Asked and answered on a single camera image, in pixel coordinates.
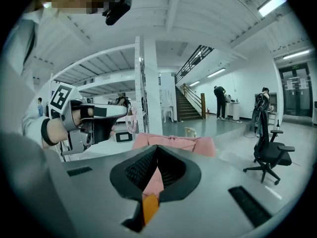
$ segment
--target staircase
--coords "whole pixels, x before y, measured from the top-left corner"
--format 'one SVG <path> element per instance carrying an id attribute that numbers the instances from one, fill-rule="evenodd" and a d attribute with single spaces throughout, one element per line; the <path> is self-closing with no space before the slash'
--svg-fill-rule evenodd
<path id="1" fill-rule="evenodd" d="M 185 98 L 184 94 L 176 87 L 177 111 L 179 112 L 180 120 L 195 120 L 203 119 L 193 105 Z"/>

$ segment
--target glass door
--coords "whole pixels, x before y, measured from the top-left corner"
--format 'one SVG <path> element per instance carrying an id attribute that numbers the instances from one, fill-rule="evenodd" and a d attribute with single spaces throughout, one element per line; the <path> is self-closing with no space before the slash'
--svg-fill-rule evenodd
<path id="1" fill-rule="evenodd" d="M 284 114 L 312 117 L 313 92 L 307 64 L 297 64 L 279 71 L 284 93 Z"/>

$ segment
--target chair armrest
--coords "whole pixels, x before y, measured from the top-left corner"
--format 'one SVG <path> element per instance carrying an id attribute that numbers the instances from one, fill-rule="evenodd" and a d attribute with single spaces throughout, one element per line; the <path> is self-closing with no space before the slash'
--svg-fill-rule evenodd
<path id="1" fill-rule="evenodd" d="M 271 133 L 276 133 L 276 134 L 280 134 L 280 133 L 284 133 L 282 130 L 271 130 Z"/>
<path id="2" fill-rule="evenodd" d="M 277 149 L 285 152 L 295 152 L 295 147 L 293 146 L 278 145 Z"/>

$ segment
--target fluorescent light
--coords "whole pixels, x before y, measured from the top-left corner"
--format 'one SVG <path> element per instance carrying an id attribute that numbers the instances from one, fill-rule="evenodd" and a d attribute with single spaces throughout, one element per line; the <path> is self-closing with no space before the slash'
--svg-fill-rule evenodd
<path id="1" fill-rule="evenodd" d="M 285 56 L 285 57 L 283 57 L 283 59 L 285 60 L 285 59 L 301 56 L 301 55 L 308 54 L 308 53 L 309 53 L 309 50 L 305 50 L 305 51 L 301 51 L 301 52 L 298 52 L 298 53 L 295 53 L 295 54 L 292 54 L 289 56 Z"/>
<path id="2" fill-rule="evenodd" d="M 49 8 L 49 7 L 52 6 L 52 3 L 51 3 L 51 2 L 45 2 L 45 3 L 43 4 L 43 6 L 44 6 L 45 8 Z"/>
<path id="3" fill-rule="evenodd" d="M 195 83 L 192 83 L 191 85 L 189 85 L 189 86 L 193 86 L 193 85 L 196 85 L 196 84 L 198 84 L 200 81 L 196 81 Z"/>
<path id="4" fill-rule="evenodd" d="M 287 0 L 269 0 L 263 6 L 260 7 L 259 12 L 262 17 L 268 15 L 271 11 L 278 8 L 281 4 L 285 3 Z"/>
<path id="5" fill-rule="evenodd" d="M 221 72 L 223 72 L 223 71 L 225 71 L 225 70 L 226 70 L 225 68 L 222 68 L 221 70 L 216 71 L 215 73 L 213 73 L 213 74 L 209 75 L 208 77 L 215 76 L 215 75 L 217 75 L 218 73 L 221 73 Z"/>

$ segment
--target metal rail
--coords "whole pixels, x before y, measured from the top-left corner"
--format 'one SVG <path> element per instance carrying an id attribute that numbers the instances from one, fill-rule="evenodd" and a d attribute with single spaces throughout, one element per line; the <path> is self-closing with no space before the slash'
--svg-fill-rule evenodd
<path id="1" fill-rule="evenodd" d="M 176 83 L 186 76 L 187 73 L 189 73 L 197 64 L 199 64 L 211 51 L 213 51 L 213 48 L 199 45 L 199 47 L 190 56 L 184 66 L 176 74 Z"/>
<path id="2" fill-rule="evenodd" d="M 201 97 L 199 98 L 191 89 L 189 89 L 185 84 L 180 87 L 184 93 L 185 97 L 190 97 L 196 105 L 201 109 L 203 119 L 206 119 L 206 102 L 205 102 L 205 94 L 201 93 Z"/>

